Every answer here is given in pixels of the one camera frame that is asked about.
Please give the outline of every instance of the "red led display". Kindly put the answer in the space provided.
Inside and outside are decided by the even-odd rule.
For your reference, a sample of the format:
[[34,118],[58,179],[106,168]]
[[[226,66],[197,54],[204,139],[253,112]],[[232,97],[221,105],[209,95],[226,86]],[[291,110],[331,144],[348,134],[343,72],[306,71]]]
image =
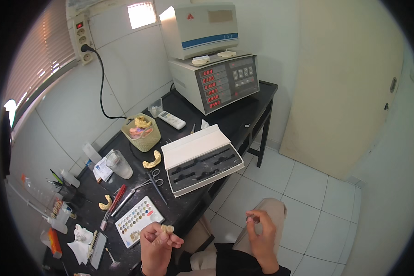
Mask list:
[[211,75],[210,77],[207,77],[207,78],[203,79],[203,83],[208,83],[209,81],[212,81],[214,79],[215,79],[215,76]]
[[208,92],[207,92],[207,95],[208,95],[208,96],[210,96],[210,95],[212,95],[212,94],[216,93],[217,91],[218,91],[218,89],[217,89],[217,88],[215,88],[215,89],[213,89],[213,90],[208,91]]
[[215,106],[219,106],[221,104],[221,100],[217,100],[216,102],[210,103],[210,108],[213,108]]
[[213,97],[207,98],[207,101],[208,101],[208,102],[213,102],[213,101],[215,101],[215,100],[217,100],[217,99],[219,99],[219,95],[218,95],[218,94],[216,94],[216,95],[215,95],[215,96],[213,96]]
[[215,87],[215,86],[216,86],[216,82],[206,84],[206,85],[204,85],[204,90],[210,89],[210,88]]
[[207,71],[203,72],[203,75],[210,75],[213,73],[213,69],[208,69]]

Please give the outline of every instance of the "red tool handle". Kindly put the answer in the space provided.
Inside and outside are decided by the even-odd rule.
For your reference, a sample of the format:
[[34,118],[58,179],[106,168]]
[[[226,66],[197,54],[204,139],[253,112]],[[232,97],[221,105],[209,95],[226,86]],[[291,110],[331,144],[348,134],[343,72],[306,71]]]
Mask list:
[[123,197],[124,192],[126,191],[126,185],[122,185],[118,193],[116,194],[115,200],[112,203],[112,206],[109,208],[109,213],[112,213],[112,211],[115,209],[115,206],[118,204],[120,199]]

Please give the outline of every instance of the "glass of water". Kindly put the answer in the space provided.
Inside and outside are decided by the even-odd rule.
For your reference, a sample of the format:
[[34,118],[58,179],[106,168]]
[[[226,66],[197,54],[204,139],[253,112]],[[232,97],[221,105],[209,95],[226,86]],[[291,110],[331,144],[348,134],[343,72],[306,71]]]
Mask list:
[[132,168],[120,151],[114,151],[107,157],[106,166],[124,179],[129,179],[133,175]]

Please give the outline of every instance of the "black power cable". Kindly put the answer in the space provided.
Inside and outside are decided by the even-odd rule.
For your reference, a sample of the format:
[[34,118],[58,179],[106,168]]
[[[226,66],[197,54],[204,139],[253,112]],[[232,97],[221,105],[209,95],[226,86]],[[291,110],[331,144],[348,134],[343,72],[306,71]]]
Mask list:
[[117,117],[111,117],[111,116],[108,116],[105,112],[104,112],[104,108],[103,108],[103,100],[102,100],[102,95],[103,95],[103,84],[104,84],[104,66],[103,66],[103,61],[101,60],[101,57],[100,57],[100,55],[98,54],[98,52],[94,49],[94,48],[92,48],[92,47],[90,47],[88,44],[84,44],[83,46],[81,46],[81,51],[82,52],[86,52],[86,51],[91,51],[91,52],[94,52],[96,55],[97,55],[97,57],[98,57],[98,60],[100,61],[100,65],[101,65],[101,71],[103,72],[103,76],[102,76],[102,78],[101,78],[101,89],[100,89],[100,106],[101,106],[101,111],[103,111],[103,114],[104,114],[104,116],[106,116],[107,118],[109,118],[109,119],[119,119],[119,118],[121,118],[121,119],[127,119],[126,117],[124,117],[124,116],[117,116]]

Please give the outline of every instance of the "orange box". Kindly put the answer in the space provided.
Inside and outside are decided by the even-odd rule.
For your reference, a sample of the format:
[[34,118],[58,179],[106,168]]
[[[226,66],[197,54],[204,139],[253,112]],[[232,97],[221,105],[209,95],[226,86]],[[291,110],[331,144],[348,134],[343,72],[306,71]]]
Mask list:
[[63,252],[61,251],[60,243],[58,242],[57,232],[54,229],[52,229],[52,227],[49,228],[48,237],[49,241],[51,242],[52,255],[54,256],[54,258],[60,259],[63,255]]

